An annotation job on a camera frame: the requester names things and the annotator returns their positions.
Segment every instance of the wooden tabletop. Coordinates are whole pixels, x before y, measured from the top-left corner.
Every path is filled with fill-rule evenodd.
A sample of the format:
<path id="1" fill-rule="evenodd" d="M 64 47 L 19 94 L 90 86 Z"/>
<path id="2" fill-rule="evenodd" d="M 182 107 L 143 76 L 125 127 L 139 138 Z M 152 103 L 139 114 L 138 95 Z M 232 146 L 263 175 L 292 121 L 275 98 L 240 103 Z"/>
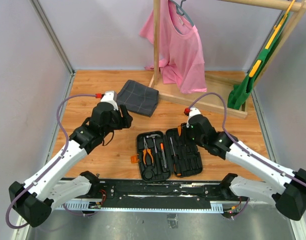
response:
<path id="1" fill-rule="evenodd" d="M 129 79 L 148 86 L 152 75 L 152 71 L 80 70 L 76 73 L 70 95 L 104 93 L 112 90 L 118 93 Z M 98 102 L 99 99 L 92 97 L 77 97 L 68 101 L 62 123 L 69 135 L 83 123 L 85 118 L 91 116 L 92 109 Z M 86 158 L 72 167 L 66 176 L 75 178 L 84 171 L 90 171 L 94 174 L 99 173 L 101 178 L 140 179 L 138 164 L 131 164 L 131 156 L 136 154 L 137 135 L 157 130 L 165 133 L 168 129 L 176 128 L 179 124 L 187 121 L 187 116 L 183 114 L 185 107 L 187 106 L 160 100 L 152 117 L 130 112 L 133 117 L 131 128 L 115 131 L 114 139 L 108 146 L 100 145 L 95 148 Z M 222 130 L 222 114 L 201 112 L 217 131 Z M 252 101 L 249 101 L 248 113 L 246 119 L 228 117 L 226 129 L 251 149 L 268 157 Z M 64 134 L 60 131 L 53 155 L 64 144 Z M 199 151 L 202 157 L 203 172 L 184 178 L 186 180 L 220 181 L 227 173 L 259 180 L 248 170 L 217 156 L 212 156 L 203 148 L 199 148 Z"/>

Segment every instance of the black tool case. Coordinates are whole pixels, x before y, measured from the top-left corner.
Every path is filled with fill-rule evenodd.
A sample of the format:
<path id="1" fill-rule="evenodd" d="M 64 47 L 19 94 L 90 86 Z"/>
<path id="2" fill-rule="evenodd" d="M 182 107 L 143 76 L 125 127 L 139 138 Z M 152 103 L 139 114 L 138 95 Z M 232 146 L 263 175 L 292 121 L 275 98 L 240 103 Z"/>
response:
<path id="1" fill-rule="evenodd" d="M 147 137 L 150 135 L 158 135 L 155 136 L 157 153 L 155 152 L 153 138 Z M 147 147 L 151 150 L 153 164 L 148 156 L 145 157 L 146 165 L 144 164 L 144 138 L 147 142 Z M 172 138 L 175 156 L 170 138 Z M 164 167 L 161 143 L 164 148 L 166 167 Z M 161 131 L 139 134 L 136 138 L 136 150 L 138 153 L 139 171 L 145 182 L 167 180 L 172 173 L 179 178 L 189 177 L 197 175 L 203 170 L 202 159 L 197 145 L 192 141 L 185 140 L 182 135 L 180 137 L 177 128 L 169 129 L 165 134 Z"/>

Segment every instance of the pliers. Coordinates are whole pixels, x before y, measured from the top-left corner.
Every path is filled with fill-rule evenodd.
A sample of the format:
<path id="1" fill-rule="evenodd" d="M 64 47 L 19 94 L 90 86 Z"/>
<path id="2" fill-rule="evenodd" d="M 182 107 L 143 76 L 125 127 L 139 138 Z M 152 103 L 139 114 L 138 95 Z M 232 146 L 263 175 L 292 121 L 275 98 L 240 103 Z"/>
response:
<path id="1" fill-rule="evenodd" d="M 147 154 L 148 154 L 149 157 L 151 158 L 151 165 L 153 165 L 154 159 L 153 159 L 153 156 L 152 156 L 151 149 L 148 148 L 148 143 L 147 143 L 147 141 L 145 140 L 145 138 L 143 138 L 143 140 L 144 140 L 143 163 L 144 163 L 145 165 L 147 165 L 146 157 L 147 157 Z"/>

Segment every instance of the wooden clothing rack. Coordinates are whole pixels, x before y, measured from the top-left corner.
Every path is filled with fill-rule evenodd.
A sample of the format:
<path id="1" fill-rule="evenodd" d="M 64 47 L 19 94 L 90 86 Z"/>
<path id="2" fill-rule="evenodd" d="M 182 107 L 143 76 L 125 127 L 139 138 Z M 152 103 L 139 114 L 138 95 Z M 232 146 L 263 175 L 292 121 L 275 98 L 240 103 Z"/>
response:
<path id="1" fill-rule="evenodd" d="M 224 2 L 251 5 L 263 8 L 277 9 L 286 11 L 292 4 L 291 1 L 287 0 L 220 0 Z M 183 94 L 180 92 L 176 84 L 163 84 L 162 75 L 159 67 L 160 60 L 160 6 L 161 0 L 154 0 L 153 11 L 154 11 L 154 75 L 149 83 L 149 87 L 157 89 L 159 91 L 160 99 L 167 100 L 169 102 L 183 104 L 189 106 L 196 98 L 201 96 L 203 93 L 196 92 L 191 94 Z M 302 2 L 294 2 L 290 7 L 290 11 L 293 12 L 292 16 L 289 18 L 285 24 L 277 47 L 272 53 L 270 59 L 266 63 L 265 67 L 257 77 L 255 84 L 257 84 L 267 70 L 267 68 L 272 63 L 272 60 L 277 55 L 285 41 L 290 36 L 293 29 L 301 20 L 302 16 L 306 12 L 306 0 Z M 233 85 L 240 84 L 243 78 L 233 79 L 228 77 L 223 77 L 223 75 L 212 74 L 211 72 L 205 72 L 205 81 L 207 83 L 208 92 L 216 92 L 220 94 L 226 101 L 228 100 L 230 92 L 233 90 Z M 222 102 L 216 98 L 216 96 L 207 96 L 201 99 L 195 104 L 197 108 L 202 110 L 211 111 L 215 113 L 224 113 L 224 107 Z M 248 102 L 246 102 L 239 110 L 227 109 L 227 113 L 230 116 L 235 116 L 238 118 L 246 118 L 248 115 Z"/>

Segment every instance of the pink t-shirt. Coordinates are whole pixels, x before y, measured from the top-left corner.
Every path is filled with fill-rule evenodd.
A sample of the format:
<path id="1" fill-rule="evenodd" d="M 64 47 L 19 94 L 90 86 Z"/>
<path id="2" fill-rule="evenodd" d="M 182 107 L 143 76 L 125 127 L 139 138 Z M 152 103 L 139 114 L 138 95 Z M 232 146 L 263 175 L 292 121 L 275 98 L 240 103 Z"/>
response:
<path id="1" fill-rule="evenodd" d="M 140 36 L 154 43 L 153 12 Z M 168 0 L 161 0 L 159 36 L 159 53 L 163 56 L 159 67 L 164 84 L 177 84 L 183 94 L 206 92 L 203 49 L 198 29 L 178 15 L 175 4 Z"/>

